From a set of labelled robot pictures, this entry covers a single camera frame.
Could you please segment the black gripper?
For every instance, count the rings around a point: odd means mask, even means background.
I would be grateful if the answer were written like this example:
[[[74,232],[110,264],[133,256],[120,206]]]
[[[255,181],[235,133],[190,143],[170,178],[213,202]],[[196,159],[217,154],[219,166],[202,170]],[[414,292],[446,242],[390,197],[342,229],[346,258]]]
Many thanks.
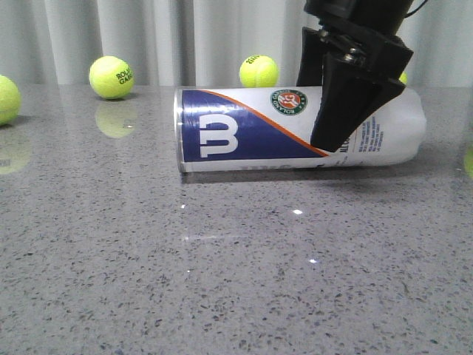
[[[412,51],[397,36],[411,1],[307,1],[320,29],[302,28],[298,87],[320,87],[310,136],[335,152],[371,114],[405,88],[399,78]]]

